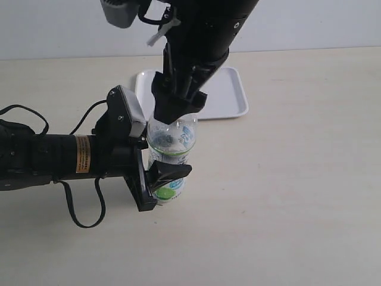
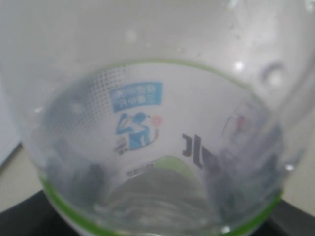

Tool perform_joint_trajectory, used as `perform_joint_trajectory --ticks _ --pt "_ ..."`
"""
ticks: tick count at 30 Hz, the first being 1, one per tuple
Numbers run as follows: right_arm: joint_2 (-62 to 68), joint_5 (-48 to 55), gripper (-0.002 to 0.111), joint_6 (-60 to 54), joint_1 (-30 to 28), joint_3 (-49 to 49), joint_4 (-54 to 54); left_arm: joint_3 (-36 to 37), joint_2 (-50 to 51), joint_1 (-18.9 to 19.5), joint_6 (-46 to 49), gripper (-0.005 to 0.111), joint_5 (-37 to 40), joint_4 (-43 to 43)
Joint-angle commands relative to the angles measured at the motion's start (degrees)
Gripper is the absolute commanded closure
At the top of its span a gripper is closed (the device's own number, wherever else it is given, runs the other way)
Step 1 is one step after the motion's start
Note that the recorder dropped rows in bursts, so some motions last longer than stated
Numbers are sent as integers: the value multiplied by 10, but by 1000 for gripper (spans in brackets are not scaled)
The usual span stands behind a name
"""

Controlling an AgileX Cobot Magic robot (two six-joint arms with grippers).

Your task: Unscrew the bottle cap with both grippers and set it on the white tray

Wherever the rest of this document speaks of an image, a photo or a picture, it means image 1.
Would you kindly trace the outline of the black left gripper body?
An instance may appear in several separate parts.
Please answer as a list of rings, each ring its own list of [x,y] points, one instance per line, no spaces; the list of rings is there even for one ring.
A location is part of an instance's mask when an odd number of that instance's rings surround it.
[[[140,212],[157,205],[142,161],[142,150],[148,147],[145,133],[145,119],[131,121],[127,115],[114,119],[109,113],[104,113],[92,129],[90,171],[102,178],[122,177]]]

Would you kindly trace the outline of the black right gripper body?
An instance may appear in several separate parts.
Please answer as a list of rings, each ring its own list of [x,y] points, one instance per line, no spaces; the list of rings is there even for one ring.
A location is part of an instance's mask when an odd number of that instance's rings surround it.
[[[216,60],[202,60],[183,55],[173,45],[163,50],[163,70],[156,72],[151,84],[155,97],[179,97],[190,99],[217,72],[227,60],[229,50]]]

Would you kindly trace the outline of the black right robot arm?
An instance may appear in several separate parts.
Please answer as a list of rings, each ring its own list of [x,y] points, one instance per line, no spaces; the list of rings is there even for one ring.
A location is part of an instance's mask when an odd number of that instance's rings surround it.
[[[200,112],[202,87],[229,56],[229,48],[257,2],[170,1],[179,25],[165,34],[163,70],[154,76],[154,118],[167,125]]]

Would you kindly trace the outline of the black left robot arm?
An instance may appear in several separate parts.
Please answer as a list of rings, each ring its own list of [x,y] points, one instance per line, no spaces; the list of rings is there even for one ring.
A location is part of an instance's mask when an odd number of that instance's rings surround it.
[[[142,150],[148,147],[132,124],[104,114],[91,135],[36,134],[21,123],[1,121],[1,190],[10,191],[50,182],[122,177],[138,210],[152,210],[153,193],[186,177],[188,164],[154,163],[145,170]]]

